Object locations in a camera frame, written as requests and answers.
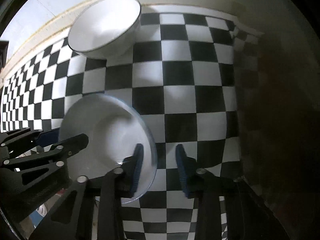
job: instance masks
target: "black tile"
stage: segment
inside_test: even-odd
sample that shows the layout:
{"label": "black tile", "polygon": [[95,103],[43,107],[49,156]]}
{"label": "black tile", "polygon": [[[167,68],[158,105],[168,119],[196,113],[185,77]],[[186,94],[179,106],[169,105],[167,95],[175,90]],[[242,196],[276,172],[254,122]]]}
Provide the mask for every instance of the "black tile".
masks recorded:
{"label": "black tile", "polygon": [[26,82],[26,88],[25,88],[25,92],[26,91],[28,91],[29,90],[29,87],[30,87],[30,79],[29,80],[27,80],[27,82]]}
{"label": "black tile", "polygon": [[241,162],[226,162],[221,164],[220,177],[235,179],[242,176]]}
{"label": "black tile", "polygon": [[196,225],[197,225],[196,222],[191,222],[189,232],[195,232],[196,231]]}
{"label": "black tile", "polygon": [[168,233],[167,240],[188,240],[189,233]]}
{"label": "black tile", "polygon": [[167,233],[167,223],[143,222],[143,229],[145,233],[165,234]]}
{"label": "black tile", "polygon": [[165,114],[166,142],[194,142],[197,141],[196,114]]}
{"label": "black tile", "polygon": [[160,33],[161,40],[188,40],[185,25],[160,25]]}
{"label": "black tile", "polygon": [[233,40],[230,32],[226,30],[210,28],[211,36],[214,43],[226,44],[232,46]]}
{"label": "black tile", "polygon": [[67,79],[66,96],[72,96],[82,93],[83,73],[69,76]]}
{"label": "black tile", "polygon": [[59,53],[60,53],[60,51],[58,50],[55,53],[50,55],[48,67],[50,67],[50,66],[52,66],[52,65],[57,63],[58,57],[59,57]]}
{"label": "black tile", "polygon": [[167,222],[191,222],[192,209],[167,208]]}
{"label": "black tile", "polygon": [[64,117],[64,98],[52,100],[52,119]]}
{"label": "black tile", "polygon": [[167,191],[182,190],[178,169],[166,169]]}
{"label": "black tile", "polygon": [[192,60],[218,62],[213,43],[189,41],[189,45]]}
{"label": "black tile", "polygon": [[29,105],[33,104],[35,99],[35,89],[31,90],[29,93]]}
{"label": "black tile", "polygon": [[198,141],[197,162],[200,167],[210,168],[222,163],[225,140]]}
{"label": "black tile", "polygon": [[226,112],[227,114],[227,138],[237,137],[238,131],[238,116],[236,111]]}
{"label": "black tile", "polygon": [[228,26],[229,31],[232,31],[232,32],[233,32],[233,30],[235,29],[235,24],[234,24],[234,22],[233,22],[233,21],[229,21],[229,20],[225,20],[225,22],[226,22],[226,24],[227,24],[227,26]]}
{"label": "black tile", "polygon": [[185,24],[208,26],[204,15],[199,14],[183,14]]}
{"label": "black tile", "polygon": [[42,96],[43,101],[49,100],[52,98],[52,86],[53,86],[53,82],[44,85],[43,96]]}
{"label": "black tile", "polygon": [[132,88],[132,64],[107,67],[105,89]]}
{"label": "black tile", "polygon": [[133,62],[162,60],[161,41],[137,42],[133,46]]}
{"label": "black tile", "polygon": [[36,62],[36,56],[34,56],[34,57],[30,60],[30,66],[32,66],[35,62]]}
{"label": "black tile", "polygon": [[23,107],[23,120],[28,120],[28,107]]}
{"label": "black tile", "polygon": [[34,65],[33,73],[32,73],[33,76],[38,73],[39,67],[40,67],[40,62],[38,62],[37,64]]}
{"label": "black tile", "polygon": [[87,58],[85,62],[85,71],[106,67],[107,61],[102,59]]}
{"label": "black tile", "polygon": [[133,88],[132,106],[139,114],[164,114],[163,87]]}
{"label": "black tile", "polygon": [[54,77],[54,80],[67,76],[69,62],[70,60],[67,60],[57,65],[56,75]]}
{"label": "black tile", "polygon": [[141,221],[141,210],[135,207],[121,207],[121,219],[126,221]]}
{"label": "black tile", "polygon": [[35,104],[35,120],[41,119],[41,103]]}
{"label": "black tile", "polygon": [[22,76],[22,82],[25,81],[27,78],[27,71],[25,73],[23,73],[23,76]]}
{"label": "black tile", "polygon": [[235,75],[233,65],[219,63],[222,86],[234,86]]}
{"label": "black tile", "polygon": [[141,25],[160,24],[160,14],[144,13],[141,15]]}
{"label": "black tile", "polygon": [[163,61],[163,85],[194,85],[191,61]]}
{"label": "black tile", "polygon": [[140,208],[167,208],[167,192],[147,191],[139,202]]}
{"label": "black tile", "polygon": [[28,127],[31,129],[31,131],[34,129],[33,128],[33,121],[28,121]]}
{"label": "black tile", "polygon": [[156,143],[157,155],[158,155],[158,169],[166,168],[165,158],[165,143]]}
{"label": "black tile", "polygon": [[51,130],[51,120],[42,120],[42,130],[45,132]]}
{"label": "black tile", "polygon": [[43,85],[44,75],[45,75],[45,71],[42,71],[42,72],[38,75],[37,87]]}
{"label": "black tile", "polygon": [[220,86],[195,86],[197,113],[224,112],[224,98]]}
{"label": "black tile", "polygon": [[45,56],[48,56],[50,53],[51,53],[51,50],[52,50],[52,45],[50,45],[49,47],[47,47],[45,50],[44,50],[44,53],[43,53],[43,58]]}
{"label": "black tile", "polygon": [[64,38],[62,47],[67,46],[67,45],[68,45],[68,37]]}
{"label": "black tile", "polygon": [[125,236],[127,239],[132,239],[132,240],[146,240],[146,235],[141,232],[128,232],[124,231]]}

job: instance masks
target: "checkerboard wall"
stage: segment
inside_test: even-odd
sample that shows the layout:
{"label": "checkerboard wall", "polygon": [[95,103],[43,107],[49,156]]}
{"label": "checkerboard wall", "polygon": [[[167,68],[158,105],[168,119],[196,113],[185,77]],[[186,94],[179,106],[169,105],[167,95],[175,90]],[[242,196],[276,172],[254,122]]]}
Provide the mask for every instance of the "checkerboard wall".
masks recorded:
{"label": "checkerboard wall", "polygon": [[[67,38],[35,55],[5,81],[1,132],[59,127],[90,93],[132,105],[150,127],[158,170],[149,191],[122,207],[128,239],[193,239],[197,201],[181,191],[174,149],[217,176],[239,174],[233,22],[197,14],[148,13],[137,43],[111,60],[72,52]],[[222,238],[227,237],[221,199]]]}

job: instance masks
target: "white tile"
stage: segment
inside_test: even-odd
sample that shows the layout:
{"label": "white tile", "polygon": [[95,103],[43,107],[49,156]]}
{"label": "white tile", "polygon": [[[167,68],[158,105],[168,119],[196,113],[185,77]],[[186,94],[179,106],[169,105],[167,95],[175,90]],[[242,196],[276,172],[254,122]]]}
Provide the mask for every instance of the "white tile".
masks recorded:
{"label": "white tile", "polygon": [[221,86],[219,63],[193,61],[192,66],[195,85]]}
{"label": "white tile", "polygon": [[67,77],[59,78],[53,82],[52,99],[63,98],[66,95]]}
{"label": "white tile", "polygon": [[141,62],[132,65],[132,87],[152,87],[162,85],[162,61]]}
{"label": "white tile", "polygon": [[42,71],[44,71],[48,67],[49,59],[50,59],[50,55],[47,55],[40,61],[38,73],[41,73]]}
{"label": "white tile", "polygon": [[183,14],[162,13],[160,14],[160,24],[184,24]]}
{"label": "white tile", "polygon": [[74,96],[68,96],[64,98],[64,114],[67,113],[69,108],[79,99],[82,98],[82,95],[74,95]]}
{"label": "white tile", "polygon": [[83,93],[104,91],[106,68],[97,68],[84,72],[83,77]]}
{"label": "white tile", "polygon": [[189,41],[213,42],[209,27],[186,24]]}
{"label": "white tile", "polygon": [[71,56],[72,56],[72,49],[70,49],[68,45],[64,46],[63,48],[60,49],[57,64],[64,62],[68,59],[71,59]]}
{"label": "white tile", "polygon": [[34,76],[31,77],[30,79],[30,86],[29,86],[29,91],[32,91],[37,87],[37,82],[38,82],[38,73],[36,73]]}
{"label": "white tile", "polygon": [[23,107],[19,107],[18,109],[18,121],[23,120]]}
{"label": "white tile", "polygon": [[108,90],[105,91],[105,94],[116,97],[127,105],[132,106],[132,88]]}
{"label": "white tile", "polygon": [[186,198],[182,191],[167,191],[167,208],[193,209],[193,200]]}
{"label": "white tile", "polygon": [[23,95],[25,89],[26,89],[26,81],[24,81],[24,82],[21,83],[20,96]]}
{"label": "white tile", "polygon": [[34,96],[34,103],[40,103],[42,101],[42,96],[43,96],[43,88],[44,86],[41,85],[39,87],[36,88],[35,90],[35,96]]}
{"label": "white tile", "polygon": [[226,112],[197,114],[198,141],[212,141],[226,138]]}
{"label": "white tile", "polygon": [[43,81],[44,85],[54,81],[56,70],[57,70],[57,64],[54,64],[46,69],[44,74],[44,81]]}
{"label": "white tile", "polygon": [[29,79],[32,77],[33,67],[34,67],[34,66],[32,65],[30,68],[28,68],[28,70],[27,70],[27,75],[26,75],[26,81],[29,80]]}
{"label": "white tile", "polygon": [[166,151],[166,168],[167,169],[175,169],[177,168],[176,162],[176,146],[178,144],[182,144],[183,148],[188,157],[197,159],[197,142],[181,142],[181,143],[166,143],[165,151]]}
{"label": "white tile", "polygon": [[35,105],[34,104],[28,105],[27,119],[29,121],[35,119]]}
{"label": "white tile", "polygon": [[157,169],[156,176],[154,181],[152,182],[150,191],[166,191],[166,170],[165,169]]}
{"label": "white tile", "polygon": [[41,119],[51,119],[52,100],[42,101],[41,103]]}
{"label": "white tile", "polygon": [[22,106],[27,106],[29,104],[29,91],[26,91],[23,94],[23,101],[22,101]]}
{"label": "white tile", "polygon": [[146,240],[167,240],[167,234],[144,233]]}
{"label": "white tile", "polygon": [[161,41],[162,60],[191,60],[188,41]]}
{"label": "white tile", "polygon": [[160,41],[160,25],[143,25],[137,33],[137,42]]}
{"label": "white tile", "polygon": [[118,57],[109,58],[107,60],[107,67],[132,64],[133,62],[132,57],[133,57],[133,46],[131,46],[124,54]]}
{"label": "white tile", "polygon": [[164,114],[142,115],[141,117],[151,130],[155,142],[165,142]]}
{"label": "white tile", "polygon": [[236,111],[237,101],[236,101],[236,89],[235,87],[222,87],[224,104],[226,106],[226,111]]}
{"label": "white tile", "polygon": [[164,113],[196,112],[195,86],[164,86]]}
{"label": "white tile", "polygon": [[51,129],[59,128],[63,119],[51,119]]}
{"label": "white tile", "polygon": [[214,167],[205,168],[207,171],[211,172],[214,176],[220,177],[221,172],[221,163]]}
{"label": "white tile", "polygon": [[222,162],[237,162],[240,160],[239,137],[227,138],[223,150]]}
{"label": "white tile", "polygon": [[41,119],[33,121],[33,129],[42,130],[42,120]]}
{"label": "white tile", "polygon": [[143,222],[161,223],[167,222],[166,208],[141,208],[141,218]]}
{"label": "white tile", "polygon": [[226,31],[229,30],[225,20],[213,18],[213,17],[206,17],[206,19],[209,27],[222,29]]}
{"label": "white tile", "polygon": [[51,54],[61,49],[63,42],[64,42],[64,39],[53,44],[51,49]]}
{"label": "white tile", "polygon": [[129,232],[144,232],[143,223],[140,221],[123,221],[123,229],[124,231]]}
{"label": "white tile", "polygon": [[233,47],[224,44],[214,44],[219,63],[233,64]]}
{"label": "white tile", "polygon": [[167,222],[167,233],[189,232],[189,222]]}
{"label": "white tile", "polygon": [[192,217],[191,217],[191,222],[197,222],[197,217],[198,217],[198,210],[194,209],[192,211]]}
{"label": "white tile", "polygon": [[87,58],[82,55],[78,55],[70,59],[67,76],[84,72],[86,60]]}

